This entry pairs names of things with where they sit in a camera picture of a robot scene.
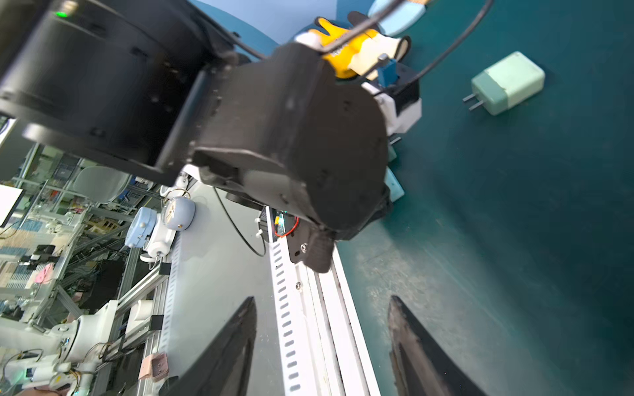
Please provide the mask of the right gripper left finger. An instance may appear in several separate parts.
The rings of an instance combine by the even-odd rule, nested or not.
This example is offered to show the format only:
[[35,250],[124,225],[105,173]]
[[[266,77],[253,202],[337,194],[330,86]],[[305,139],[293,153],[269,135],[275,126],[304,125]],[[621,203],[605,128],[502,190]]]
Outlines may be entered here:
[[168,378],[158,393],[166,396],[245,396],[253,361],[257,317],[256,303],[250,296],[188,371]]

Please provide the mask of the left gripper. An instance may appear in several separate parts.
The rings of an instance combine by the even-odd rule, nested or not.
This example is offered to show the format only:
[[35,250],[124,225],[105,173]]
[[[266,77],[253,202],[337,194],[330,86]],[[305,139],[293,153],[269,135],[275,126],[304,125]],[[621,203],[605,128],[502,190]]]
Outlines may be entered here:
[[328,272],[336,242],[386,213],[388,143],[372,95],[339,84],[319,53],[292,42],[232,69],[191,161],[204,182],[287,211],[310,228],[303,262]]

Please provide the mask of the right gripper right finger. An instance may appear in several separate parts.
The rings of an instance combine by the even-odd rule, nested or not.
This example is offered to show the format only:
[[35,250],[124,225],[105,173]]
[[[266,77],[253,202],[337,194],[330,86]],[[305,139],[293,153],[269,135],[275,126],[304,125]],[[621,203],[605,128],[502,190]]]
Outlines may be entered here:
[[399,395],[485,395],[396,295],[390,298],[388,328]]

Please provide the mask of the blue plug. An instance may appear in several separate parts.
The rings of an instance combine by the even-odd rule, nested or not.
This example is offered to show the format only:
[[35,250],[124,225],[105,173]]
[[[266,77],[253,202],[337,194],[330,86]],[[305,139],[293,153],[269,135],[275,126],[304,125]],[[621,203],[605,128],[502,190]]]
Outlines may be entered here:
[[386,169],[385,184],[389,188],[391,202],[396,202],[405,195],[404,188],[398,182],[390,168]]

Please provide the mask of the green plug pile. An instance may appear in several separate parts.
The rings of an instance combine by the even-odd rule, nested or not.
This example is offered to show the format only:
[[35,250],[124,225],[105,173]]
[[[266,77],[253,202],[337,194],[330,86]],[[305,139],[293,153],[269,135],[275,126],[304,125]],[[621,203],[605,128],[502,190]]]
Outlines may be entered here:
[[544,70],[519,51],[484,69],[471,80],[472,93],[462,101],[475,101],[469,111],[484,107],[500,115],[537,95],[544,88]]

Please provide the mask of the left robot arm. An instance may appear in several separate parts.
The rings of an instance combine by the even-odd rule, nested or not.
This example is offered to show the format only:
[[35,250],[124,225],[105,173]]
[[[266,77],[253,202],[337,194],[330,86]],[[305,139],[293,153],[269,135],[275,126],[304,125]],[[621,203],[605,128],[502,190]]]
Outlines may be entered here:
[[307,267],[388,211],[386,124],[316,49],[258,62],[187,1],[4,1],[1,112],[24,137],[168,185],[187,165],[310,228]]

